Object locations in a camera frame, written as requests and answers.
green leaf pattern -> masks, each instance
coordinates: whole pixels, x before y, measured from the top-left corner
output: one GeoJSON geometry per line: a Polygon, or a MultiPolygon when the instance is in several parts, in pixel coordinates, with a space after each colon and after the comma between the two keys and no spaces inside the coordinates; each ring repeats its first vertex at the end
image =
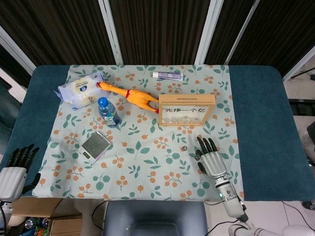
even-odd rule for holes
{"type": "Polygon", "coordinates": [[[94,199],[102,199],[107,195],[109,199],[115,200],[178,201],[182,199],[181,193],[191,191],[194,201],[218,201],[214,183],[198,172],[194,159],[198,149],[197,135],[214,139],[227,167],[227,178],[231,179],[238,193],[243,191],[240,154],[235,141],[236,124],[230,123],[226,126],[224,121],[224,118],[235,121],[227,65],[72,65],[64,81],[70,83],[96,72],[101,73],[104,81],[116,87],[136,88],[149,92],[156,98],[161,93],[168,94],[168,86],[173,82],[175,86],[172,87],[176,87],[172,89],[174,94],[176,90],[178,94],[215,92],[216,106],[204,126],[195,126],[193,129],[185,126],[178,129],[177,126],[159,126],[158,115],[125,103],[125,98],[112,93],[109,100],[115,105],[123,122],[116,129],[111,129],[102,124],[103,119],[98,113],[97,103],[77,111],[61,103],[39,169],[41,179],[45,182],[37,185],[33,191],[34,196],[78,198],[82,197],[78,194],[83,193],[85,198],[94,199]],[[183,72],[183,81],[154,79],[150,76],[153,71],[183,72]],[[120,98],[124,99],[124,103],[117,105],[120,98]],[[101,132],[113,146],[98,161],[91,164],[80,154],[79,148],[95,131],[101,132]],[[66,136],[72,138],[68,143],[66,136]],[[154,140],[160,137],[167,144],[163,149],[157,148],[154,143],[154,140]],[[119,163],[114,164],[114,160],[119,160],[119,163]],[[81,176],[78,175],[77,180],[73,179],[74,175],[67,179],[68,171],[74,167],[77,173],[81,168],[81,176]],[[164,176],[170,172],[173,172],[174,176],[179,174],[182,184],[176,187],[172,184],[165,186],[164,176]],[[120,190],[116,182],[121,180],[122,176],[126,182],[120,190]],[[141,192],[138,190],[140,185],[143,186],[141,192]]]}

robotic hand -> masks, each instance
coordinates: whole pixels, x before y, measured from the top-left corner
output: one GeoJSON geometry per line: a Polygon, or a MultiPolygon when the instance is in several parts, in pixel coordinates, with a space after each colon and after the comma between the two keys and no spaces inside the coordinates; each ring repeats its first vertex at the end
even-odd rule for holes
{"type": "MultiPolygon", "coordinates": [[[[217,151],[217,147],[212,141],[209,142],[203,138],[202,140],[197,137],[201,150],[196,151],[196,161],[198,161],[198,167],[202,173],[209,176],[216,181],[215,187],[218,190],[219,196],[223,202],[224,208],[230,217],[237,218],[242,224],[235,224],[229,227],[230,236],[280,236],[274,232],[255,228],[252,222],[247,217],[245,210],[246,207],[242,203],[241,199],[235,192],[235,189],[228,179],[225,179],[226,167],[221,157],[221,154],[217,151]]],[[[283,229],[283,236],[315,236],[315,233],[305,227],[299,225],[290,225],[283,229]]]]}
{"type": "Polygon", "coordinates": [[[0,234],[6,235],[6,227],[13,212],[11,202],[19,199],[21,194],[36,187],[40,179],[40,173],[35,175],[33,183],[24,186],[27,173],[39,148],[31,149],[34,144],[17,148],[12,152],[9,161],[0,172],[0,234]]]}

black curtain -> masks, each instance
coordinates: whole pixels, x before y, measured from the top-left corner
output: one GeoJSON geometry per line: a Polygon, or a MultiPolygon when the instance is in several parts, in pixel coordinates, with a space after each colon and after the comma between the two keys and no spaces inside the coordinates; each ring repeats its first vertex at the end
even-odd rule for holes
{"type": "Polygon", "coordinates": [[[0,9],[0,25],[36,66],[115,64],[97,0],[3,0],[0,9]]]}
{"type": "Polygon", "coordinates": [[[314,0],[261,0],[229,64],[285,75],[315,45],[314,0]]]}
{"type": "Polygon", "coordinates": [[[124,64],[194,64],[210,0],[110,0],[124,64]]]}
{"type": "Polygon", "coordinates": [[[28,87],[30,74],[0,45],[0,68],[11,76],[16,82],[24,87],[28,87]]]}
{"type": "Polygon", "coordinates": [[[255,0],[225,0],[207,52],[205,64],[224,64],[255,0]]]}

cardboard box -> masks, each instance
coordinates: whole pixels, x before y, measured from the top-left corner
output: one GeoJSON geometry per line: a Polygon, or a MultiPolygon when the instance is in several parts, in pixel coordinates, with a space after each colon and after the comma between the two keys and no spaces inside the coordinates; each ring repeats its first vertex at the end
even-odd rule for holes
{"type": "Polygon", "coordinates": [[[82,216],[70,207],[66,213],[57,210],[58,206],[64,208],[61,206],[63,201],[67,199],[21,197],[13,203],[12,215],[50,218],[50,236],[80,236],[82,216]]]}

plastic water bottle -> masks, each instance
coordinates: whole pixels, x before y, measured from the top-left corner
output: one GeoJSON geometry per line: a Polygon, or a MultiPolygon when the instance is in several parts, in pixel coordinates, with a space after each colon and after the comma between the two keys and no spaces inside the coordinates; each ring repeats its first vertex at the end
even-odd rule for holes
{"type": "Polygon", "coordinates": [[[118,116],[115,106],[107,100],[106,97],[101,97],[98,100],[98,111],[101,117],[106,121],[109,128],[115,128],[122,119],[118,116]]]}

